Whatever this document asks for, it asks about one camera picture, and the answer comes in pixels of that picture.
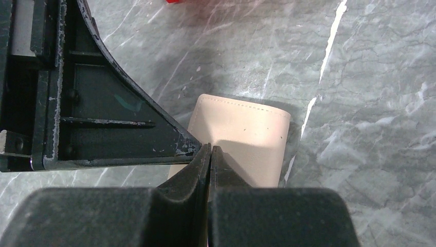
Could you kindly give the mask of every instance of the black plastic frame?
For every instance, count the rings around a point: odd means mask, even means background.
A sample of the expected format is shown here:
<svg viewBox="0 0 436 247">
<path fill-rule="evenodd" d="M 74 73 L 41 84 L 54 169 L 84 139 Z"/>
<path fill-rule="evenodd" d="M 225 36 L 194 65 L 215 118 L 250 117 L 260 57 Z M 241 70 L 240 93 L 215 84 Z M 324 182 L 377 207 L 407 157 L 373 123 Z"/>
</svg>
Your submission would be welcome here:
<svg viewBox="0 0 436 247">
<path fill-rule="evenodd" d="M 0 31 L 2 39 L 11 39 L 11 32 Z M 31 50 L 37 59 L 0 54 L 0 65 L 13 64 L 0 70 L 4 85 L 7 78 L 26 74 L 30 76 L 24 81 L 32 85 L 27 95 L 0 95 L 1 129 L 32 139 L 31 160 L 18 165 L 3 156 L 1 171 L 183 164 L 198 153 L 201 143 L 109 53 L 86 1 L 35 0 Z M 15 80 L 9 83 L 23 87 Z M 13 106 L 24 99 L 31 104 Z M 20 127 L 19 120 L 27 125 Z"/>
</svg>

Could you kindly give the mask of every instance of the marble countertop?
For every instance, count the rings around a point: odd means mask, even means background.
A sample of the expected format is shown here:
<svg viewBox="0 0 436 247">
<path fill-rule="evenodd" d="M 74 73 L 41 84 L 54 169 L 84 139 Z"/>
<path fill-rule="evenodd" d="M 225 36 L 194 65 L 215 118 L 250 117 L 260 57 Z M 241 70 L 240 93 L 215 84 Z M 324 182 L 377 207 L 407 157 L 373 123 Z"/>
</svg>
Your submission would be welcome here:
<svg viewBox="0 0 436 247">
<path fill-rule="evenodd" d="M 280 186 L 339 192 L 362 246 L 436 246 L 436 2 L 88 2 L 118 63 L 182 125 L 203 93 L 282 108 Z M 38 188 L 156 186 L 168 170 L 1 173 L 0 233 Z"/>
</svg>

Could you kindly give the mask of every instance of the green marking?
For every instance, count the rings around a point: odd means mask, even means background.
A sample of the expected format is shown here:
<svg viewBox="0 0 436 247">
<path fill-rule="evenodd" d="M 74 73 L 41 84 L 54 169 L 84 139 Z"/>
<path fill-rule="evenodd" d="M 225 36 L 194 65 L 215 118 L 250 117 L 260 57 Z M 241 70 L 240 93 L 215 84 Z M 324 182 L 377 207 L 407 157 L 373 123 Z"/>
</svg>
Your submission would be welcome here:
<svg viewBox="0 0 436 247">
<path fill-rule="evenodd" d="M 139 101 L 135 106 L 133 106 L 133 105 L 127 103 L 118 94 L 115 94 L 114 97 L 115 97 L 115 99 L 117 99 L 118 103 L 120 103 L 120 105 L 122 105 L 127 110 L 130 110 L 132 112 L 139 112 L 141 110 L 141 106 L 142 106 L 142 103 L 143 103 L 142 101 Z"/>
</svg>

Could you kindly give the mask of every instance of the black plastic part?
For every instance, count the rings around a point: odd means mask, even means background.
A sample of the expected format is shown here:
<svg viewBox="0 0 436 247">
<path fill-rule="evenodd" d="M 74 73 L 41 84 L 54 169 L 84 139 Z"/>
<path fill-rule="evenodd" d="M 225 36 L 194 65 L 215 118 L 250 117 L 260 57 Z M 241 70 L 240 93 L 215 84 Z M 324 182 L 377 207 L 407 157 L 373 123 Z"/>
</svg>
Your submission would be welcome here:
<svg viewBox="0 0 436 247">
<path fill-rule="evenodd" d="M 9 17 L 0 38 L 8 44 L 13 5 L 1 3 Z M 117 64 L 85 0 L 35 0 L 31 50 L 38 59 L 18 59 L 6 48 L 0 130 L 32 139 L 32 158 L 25 168 L 2 162 L 1 171 L 182 164 L 199 151 L 201 143 Z"/>
<path fill-rule="evenodd" d="M 44 189 L 0 246 L 204 246 L 211 146 L 158 188 Z"/>
<path fill-rule="evenodd" d="M 32 171 L 29 166 L 30 158 L 0 155 L 0 171 L 8 171 L 13 167 L 14 171 Z"/>
<path fill-rule="evenodd" d="M 347 207 L 328 189 L 220 188 L 210 247 L 359 246 Z"/>
<path fill-rule="evenodd" d="M 28 136 L 12 131 L 2 131 L 0 138 L 4 140 L 4 155 L 30 157 L 32 140 Z"/>
<path fill-rule="evenodd" d="M 7 81 L 8 56 L 11 45 L 12 14 L 14 4 L 12 0 L 0 1 L 0 111 L 4 108 L 3 95 Z"/>
<path fill-rule="evenodd" d="M 40 190 L 19 208 L 0 246 L 204 247 L 207 242 L 210 247 L 359 246 L 335 192 L 250 188 L 210 144 L 154 189 Z"/>
<path fill-rule="evenodd" d="M 34 0 L 30 50 L 48 67 L 55 64 L 58 0 Z"/>
</svg>

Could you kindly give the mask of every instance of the stitching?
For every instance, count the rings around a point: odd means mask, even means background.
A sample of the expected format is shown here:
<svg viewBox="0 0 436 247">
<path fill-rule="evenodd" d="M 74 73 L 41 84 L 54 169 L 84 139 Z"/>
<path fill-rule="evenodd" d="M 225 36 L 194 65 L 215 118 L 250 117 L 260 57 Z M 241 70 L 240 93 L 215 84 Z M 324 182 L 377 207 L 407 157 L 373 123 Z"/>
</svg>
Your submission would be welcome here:
<svg viewBox="0 0 436 247">
<path fill-rule="evenodd" d="M 288 116 L 286 116 L 286 115 L 282 115 L 282 114 L 280 114 L 280 113 L 273 112 L 273 111 L 269 111 L 269 110 L 265 110 L 265 109 L 262 109 L 262 108 L 251 107 L 251 106 L 249 106 L 249 105 L 237 104 L 237 103 L 232 103 L 232 102 L 229 102 L 229 101 L 218 100 L 218 99 L 211 99 L 211 98 L 204 98 L 204 99 L 213 100 L 213 101 L 218 101 L 218 102 L 227 103 L 227 104 L 232 104 L 232 105 L 239 105 L 239 106 L 241 106 L 241 107 L 248 107 L 248 108 L 252 108 L 252 109 L 255 109 L 255 110 L 259 110 L 259 111 L 271 112 L 271 113 L 273 113 L 273 114 L 277 114 L 277 115 L 282 116 L 282 117 L 284 117 L 284 118 L 288 118 Z"/>
<path fill-rule="evenodd" d="M 212 98 L 202 98 L 202 100 L 201 100 L 200 103 L 198 104 L 198 108 L 197 108 L 197 110 L 195 111 L 195 116 L 194 116 L 194 119 L 193 119 L 193 121 L 192 121 L 192 126 L 195 125 L 195 122 L 196 122 L 196 120 L 197 120 L 197 115 L 198 115 L 199 109 L 202 107 L 203 100 L 205 100 L 205 99 L 212 100 L 212 101 L 217 101 L 217 102 L 221 102 L 221 103 L 227 103 L 227 104 L 232 104 L 232 105 L 238 105 L 238 106 L 240 106 L 240 107 L 247 107 L 247 108 L 251 108 L 251 109 L 254 109 L 254 110 L 258 110 L 258 111 L 270 112 L 270 113 L 273 113 L 273 114 L 276 114 L 276 115 L 282 116 L 282 117 L 284 117 L 284 118 L 286 118 L 286 119 L 290 119 L 290 118 L 288 118 L 288 116 L 286 116 L 286 115 L 282 115 L 282 114 L 280 114 L 280 113 L 273 112 L 273 111 L 269 111 L 269 110 L 265 110 L 265 109 L 262 109 L 262 108 L 255 108 L 255 107 L 251 107 L 251 106 L 249 106 L 249 105 L 237 104 L 237 103 L 232 103 L 232 102 L 224 101 L 224 100 L 218 100 L 218 99 L 212 99 Z M 188 129 L 188 132 L 191 132 L 191 131 L 192 131 L 192 126 Z"/>
</svg>

